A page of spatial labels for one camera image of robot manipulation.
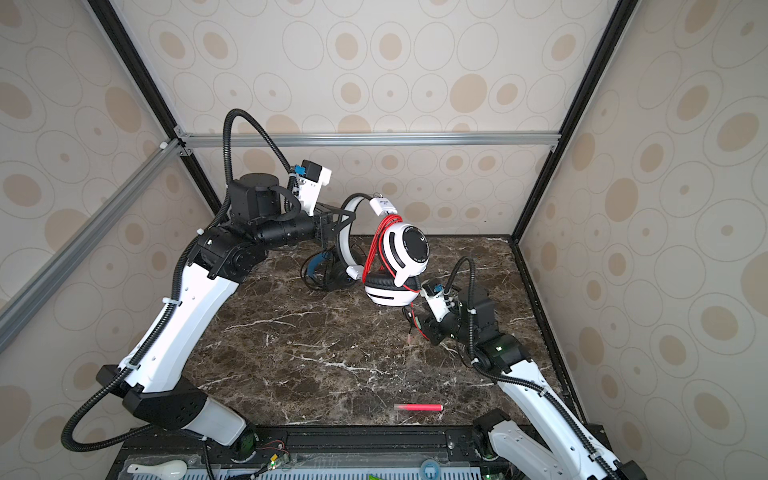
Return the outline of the horizontal aluminium rail back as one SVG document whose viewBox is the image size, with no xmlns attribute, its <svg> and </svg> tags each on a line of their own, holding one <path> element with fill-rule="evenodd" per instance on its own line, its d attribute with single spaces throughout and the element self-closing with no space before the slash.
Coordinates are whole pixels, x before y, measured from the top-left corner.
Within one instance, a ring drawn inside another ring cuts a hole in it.
<svg viewBox="0 0 768 480">
<path fill-rule="evenodd" d="M 554 131 L 406 132 L 406 133 L 281 133 L 271 134 L 280 148 L 399 147 L 399 146 L 511 146 L 557 145 Z"/>
</svg>

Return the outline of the aluminium rail left wall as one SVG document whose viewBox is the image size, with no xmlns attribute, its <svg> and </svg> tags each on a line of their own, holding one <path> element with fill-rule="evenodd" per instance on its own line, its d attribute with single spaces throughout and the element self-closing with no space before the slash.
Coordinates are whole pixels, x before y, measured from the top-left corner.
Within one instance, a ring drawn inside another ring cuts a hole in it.
<svg viewBox="0 0 768 480">
<path fill-rule="evenodd" d="M 1 348 L 7 349 L 81 262 L 136 202 L 168 161 L 178 157 L 181 141 L 169 140 L 109 197 L 97 212 L 6 304 L 1 312 Z"/>
</svg>

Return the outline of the pink marker pen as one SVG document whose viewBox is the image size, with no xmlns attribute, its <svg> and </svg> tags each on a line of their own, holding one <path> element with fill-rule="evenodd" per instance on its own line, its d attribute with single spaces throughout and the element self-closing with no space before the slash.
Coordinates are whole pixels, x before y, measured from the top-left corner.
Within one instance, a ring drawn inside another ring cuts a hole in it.
<svg viewBox="0 0 768 480">
<path fill-rule="evenodd" d="M 444 406 L 441 404 L 399 403 L 394 405 L 394 409 L 408 412 L 442 412 L 444 410 Z"/>
</svg>

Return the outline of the white spoon-shaped tool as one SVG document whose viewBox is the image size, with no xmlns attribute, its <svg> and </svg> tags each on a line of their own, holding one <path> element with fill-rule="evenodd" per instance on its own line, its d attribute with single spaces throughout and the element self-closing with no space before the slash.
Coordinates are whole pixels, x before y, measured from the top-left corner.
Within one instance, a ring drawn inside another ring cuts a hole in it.
<svg viewBox="0 0 768 480">
<path fill-rule="evenodd" d="M 160 480 L 181 480 L 188 471 L 183 460 L 170 460 L 157 465 L 130 464 L 127 472 L 131 475 L 150 475 Z"/>
</svg>

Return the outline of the white red headphones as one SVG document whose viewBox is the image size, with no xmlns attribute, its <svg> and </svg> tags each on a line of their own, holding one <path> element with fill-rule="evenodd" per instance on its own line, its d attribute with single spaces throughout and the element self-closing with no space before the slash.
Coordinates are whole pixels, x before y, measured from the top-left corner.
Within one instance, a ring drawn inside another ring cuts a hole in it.
<svg viewBox="0 0 768 480">
<path fill-rule="evenodd" d="M 351 227 L 341 231 L 337 252 L 347 264 L 347 273 L 363 284 L 373 303 L 388 307 L 406 307 L 419 292 L 419 276 L 426 270 L 430 247 L 426 235 L 418 227 L 404 222 L 392 202 L 381 196 L 363 193 L 350 195 L 342 209 L 354 212 L 367 204 L 380 219 L 366 259 L 358 262 L 351 249 Z"/>
</svg>

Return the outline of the black frame post right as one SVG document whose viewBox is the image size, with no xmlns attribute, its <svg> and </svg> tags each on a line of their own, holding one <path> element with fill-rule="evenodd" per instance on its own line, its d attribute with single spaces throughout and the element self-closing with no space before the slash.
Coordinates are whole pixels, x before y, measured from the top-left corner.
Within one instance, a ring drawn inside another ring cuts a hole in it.
<svg viewBox="0 0 768 480">
<path fill-rule="evenodd" d="M 536 182 L 524 205 L 520 218 L 511 234 L 511 245 L 520 244 L 538 206 L 552 181 L 562 157 L 589 106 L 593 95 L 608 68 L 627 26 L 639 4 L 638 0 L 620 0 L 604 29 L 586 72 L 575 91 L 573 100 L 559 129 L 559 140 L 548 154 Z"/>
</svg>

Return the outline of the black frame post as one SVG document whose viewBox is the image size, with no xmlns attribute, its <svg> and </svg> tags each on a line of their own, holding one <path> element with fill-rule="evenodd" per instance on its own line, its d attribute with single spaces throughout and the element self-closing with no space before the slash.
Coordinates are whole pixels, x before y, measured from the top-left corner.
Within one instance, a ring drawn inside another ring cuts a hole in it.
<svg viewBox="0 0 768 480">
<path fill-rule="evenodd" d="M 638 0 L 620 0 L 604 29 L 586 72 L 575 91 L 573 100 L 559 129 L 559 140 L 548 154 L 536 182 L 524 205 L 520 218 L 511 234 L 511 245 L 520 244 L 538 206 L 552 181 L 562 157 L 589 106 L 593 95 L 608 68 L 627 26 L 639 4 Z"/>
<path fill-rule="evenodd" d="M 128 74 L 136 85 L 141 97 L 149 107 L 161 130 L 170 140 L 177 140 L 181 145 L 181 161 L 190 175 L 203 200 L 213 213 L 222 205 L 214 188 L 205 174 L 193 149 L 183 139 L 184 132 L 172 113 L 164 94 L 147 68 L 142 55 L 130 38 L 128 31 L 118 16 L 118 11 L 111 1 L 88 0 L 85 5 L 94 14 L 96 22 L 104 31 Z"/>
</svg>

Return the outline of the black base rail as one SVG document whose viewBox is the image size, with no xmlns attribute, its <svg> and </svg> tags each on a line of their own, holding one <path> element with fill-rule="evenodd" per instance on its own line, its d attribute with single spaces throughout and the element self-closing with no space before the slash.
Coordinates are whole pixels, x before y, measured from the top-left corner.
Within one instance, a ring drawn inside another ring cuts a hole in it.
<svg viewBox="0 0 768 480">
<path fill-rule="evenodd" d="M 236 463 L 230 451 L 181 433 L 151 433 L 127 441 L 107 476 L 131 475 L 130 464 L 187 463 L 187 479 L 419 479 L 424 460 L 436 460 L 440 479 L 522 479 L 503 458 L 482 458 L 469 425 L 449 426 L 277 426 L 257 431 L 254 456 Z"/>
</svg>

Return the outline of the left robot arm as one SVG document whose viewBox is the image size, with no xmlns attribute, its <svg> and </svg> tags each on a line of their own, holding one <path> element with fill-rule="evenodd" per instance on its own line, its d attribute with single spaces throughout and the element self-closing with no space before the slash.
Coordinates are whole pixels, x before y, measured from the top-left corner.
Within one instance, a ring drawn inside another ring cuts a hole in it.
<svg viewBox="0 0 768 480">
<path fill-rule="evenodd" d="M 269 174 L 234 178 L 232 127 L 246 120 L 270 147 L 289 175 L 287 186 Z M 62 446 L 72 452 L 106 449 L 153 428 L 185 430 L 231 451 L 237 462 L 251 458 L 257 435 L 239 413 L 221 404 L 182 371 L 195 345 L 223 303 L 268 253 L 302 241 L 323 247 L 336 243 L 350 226 L 352 212 L 319 202 L 330 170 L 309 160 L 298 166 L 286 157 L 247 111 L 230 110 L 222 133 L 226 192 L 212 222 L 187 245 L 172 277 L 161 313 L 131 353 L 99 372 L 102 387 L 66 422 Z M 115 395 L 145 426 L 98 442 L 75 439 L 76 427 L 108 395 Z"/>
</svg>

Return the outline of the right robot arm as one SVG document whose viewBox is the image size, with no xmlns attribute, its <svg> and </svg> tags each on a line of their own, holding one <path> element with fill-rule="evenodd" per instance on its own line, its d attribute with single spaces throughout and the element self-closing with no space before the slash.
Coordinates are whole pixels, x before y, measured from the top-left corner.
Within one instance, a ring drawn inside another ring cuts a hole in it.
<svg viewBox="0 0 768 480">
<path fill-rule="evenodd" d="M 530 479 L 643 479 L 635 462 L 622 462 L 571 412 L 548 384 L 528 350 L 501 331 L 495 303 L 476 280 L 473 258 L 458 260 L 446 282 L 430 280 L 421 295 L 429 315 L 418 326 L 434 345 L 464 346 L 469 366 L 520 408 L 537 432 L 528 435 L 503 413 L 476 420 L 475 445 L 483 458 L 503 458 Z"/>
</svg>

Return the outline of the black blue headphones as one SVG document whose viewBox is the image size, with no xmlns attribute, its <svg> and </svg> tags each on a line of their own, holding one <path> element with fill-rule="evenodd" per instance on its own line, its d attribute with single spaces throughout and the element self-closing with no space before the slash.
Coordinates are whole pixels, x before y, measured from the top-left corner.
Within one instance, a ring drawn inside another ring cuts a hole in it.
<svg viewBox="0 0 768 480">
<path fill-rule="evenodd" d="M 346 271 L 347 264 L 334 249 L 310 255 L 300 268 L 300 278 L 312 291 L 333 292 L 351 288 L 355 283 Z"/>
</svg>

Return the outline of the blue round cap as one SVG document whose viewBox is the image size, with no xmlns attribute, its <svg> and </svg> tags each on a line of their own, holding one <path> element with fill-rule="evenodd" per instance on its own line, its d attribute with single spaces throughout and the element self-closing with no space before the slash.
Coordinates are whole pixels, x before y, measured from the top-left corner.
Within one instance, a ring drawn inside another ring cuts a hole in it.
<svg viewBox="0 0 768 480">
<path fill-rule="evenodd" d="M 441 478 L 440 464 L 433 459 L 424 460 L 419 468 L 420 480 L 439 480 Z"/>
</svg>

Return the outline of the black frame post left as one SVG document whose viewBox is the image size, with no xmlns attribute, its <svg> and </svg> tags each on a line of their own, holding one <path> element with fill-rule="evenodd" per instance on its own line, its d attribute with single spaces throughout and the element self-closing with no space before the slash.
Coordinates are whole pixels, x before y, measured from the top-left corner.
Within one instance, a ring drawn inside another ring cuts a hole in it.
<svg viewBox="0 0 768 480">
<path fill-rule="evenodd" d="M 172 113 L 164 94 L 147 68 L 142 55 L 130 38 L 128 31 L 118 16 L 118 11 L 111 1 L 88 0 L 85 5 L 94 14 L 96 22 L 104 31 L 128 74 L 136 85 L 141 97 L 149 107 L 161 130 L 170 140 L 177 140 L 181 145 L 181 161 L 190 175 L 203 200 L 213 213 L 222 205 L 214 188 L 205 174 L 193 149 L 183 139 L 184 132 Z"/>
</svg>

